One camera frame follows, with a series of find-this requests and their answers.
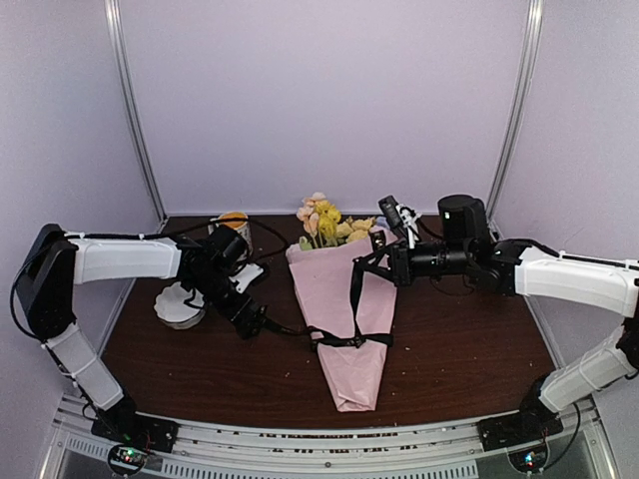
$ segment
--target yellow flower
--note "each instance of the yellow flower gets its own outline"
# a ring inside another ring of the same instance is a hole
[[[341,220],[341,213],[339,212],[339,210],[337,209],[335,205],[330,205],[330,208],[328,209],[326,214],[336,224],[339,223],[339,220]]]
[[[318,230],[324,238],[333,238],[337,233],[337,225],[328,215],[319,215]]]
[[[316,202],[315,208],[318,215],[325,215],[330,209],[330,203],[328,202],[328,200],[320,200]]]
[[[348,238],[352,233],[352,228],[346,222],[337,225],[336,235],[338,238]]]
[[[355,230],[354,232],[352,232],[350,234],[350,236],[348,237],[346,242],[353,242],[353,241],[357,241],[357,240],[363,240],[366,237],[368,237],[368,232],[367,231],[365,231],[365,230]]]
[[[350,225],[354,230],[362,230],[367,232],[372,228],[372,218],[368,220],[356,220]]]

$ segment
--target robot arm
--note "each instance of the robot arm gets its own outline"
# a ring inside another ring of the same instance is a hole
[[[72,234],[57,225],[41,229],[16,290],[33,334],[99,415],[101,421],[93,428],[96,435],[130,438],[133,444],[146,444],[152,435],[155,449],[170,451],[177,425],[135,413],[135,402],[76,323],[73,286],[100,279],[175,277],[185,289],[196,289],[240,337],[248,338],[268,326],[268,320],[266,309],[245,293],[248,283],[264,271],[251,264],[232,275],[247,247],[242,237],[224,226],[198,241]]]
[[[404,231],[405,239],[389,245],[373,242],[373,253],[355,260],[354,279],[365,271],[393,281],[396,286],[412,284],[418,276],[441,277],[466,274],[477,287],[505,295],[540,295],[590,304],[620,314],[623,325],[573,363],[544,376],[535,383],[520,406],[513,428],[521,427],[522,415],[532,416],[532,429],[556,418],[557,413],[617,379],[634,375],[639,369],[639,262],[609,260],[557,252],[532,239],[494,242],[489,235],[481,200],[465,195],[439,201],[443,241],[409,241],[409,225],[414,219],[401,218],[393,197],[380,201],[388,224]],[[380,260],[388,255],[388,267]],[[359,293],[351,290],[353,311]],[[503,439],[490,420],[483,428],[484,448],[505,447],[529,440],[524,431],[512,442]]]

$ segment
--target green leaf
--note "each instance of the green leaf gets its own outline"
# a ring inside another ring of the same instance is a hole
[[[300,249],[302,251],[309,251],[313,249],[313,245],[307,237],[300,237]]]

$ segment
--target small cup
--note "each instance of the small cup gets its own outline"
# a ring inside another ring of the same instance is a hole
[[[209,235],[214,231],[217,225],[225,225],[235,230],[242,238],[244,238],[244,240],[249,245],[249,248],[244,254],[242,254],[238,258],[239,261],[245,260],[253,252],[253,241],[251,240],[251,228],[249,226],[249,222],[247,221],[248,218],[249,216],[246,213],[242,213],[242,212],[224,213],[223,215],[220,215],[217,218],[211,218],[211,220],[235,220],[235,221],[209,225]]]

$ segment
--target pink flower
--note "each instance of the pink flower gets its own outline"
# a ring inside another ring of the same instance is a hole
[[[302,207],[298,210],[297,217],[301,222],[307,222],[312,214],[313,207]]]
[[[302,202],[304,203],[305,207],[314,207],[316,205],[317,202],[321,202],[322,200],[326,199],[326,195],[324,193],[320,193],[320,192],[315,192],[313,193],[313,195],[308,198],[304,198],[302,200]]]
[[[307,221],[304,222],[304,231],[312,237],[318,234],[318,223],[320,222],[320,215],[313,213]]]

